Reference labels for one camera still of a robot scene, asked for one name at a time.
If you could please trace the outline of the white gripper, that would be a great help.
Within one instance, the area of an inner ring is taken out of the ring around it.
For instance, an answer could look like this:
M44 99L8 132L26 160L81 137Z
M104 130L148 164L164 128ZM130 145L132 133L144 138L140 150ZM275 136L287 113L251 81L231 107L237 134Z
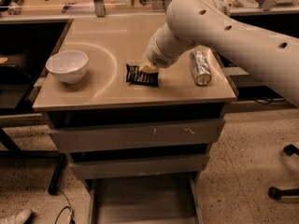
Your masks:
M148 59L140 64L139 70L147 74L158 73L159 68L167 68L178 60L178 56L171 57L160 51L157 45L156 35L153 35L149 40L146 56Z

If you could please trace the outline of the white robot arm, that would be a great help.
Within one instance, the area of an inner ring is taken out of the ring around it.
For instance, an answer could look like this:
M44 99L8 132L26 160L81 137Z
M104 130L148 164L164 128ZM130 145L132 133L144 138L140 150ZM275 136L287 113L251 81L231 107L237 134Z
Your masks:
M233 20L213 0L172 0L146 55L157 67L167 68L199 45L216 50L299 106L298 38Z

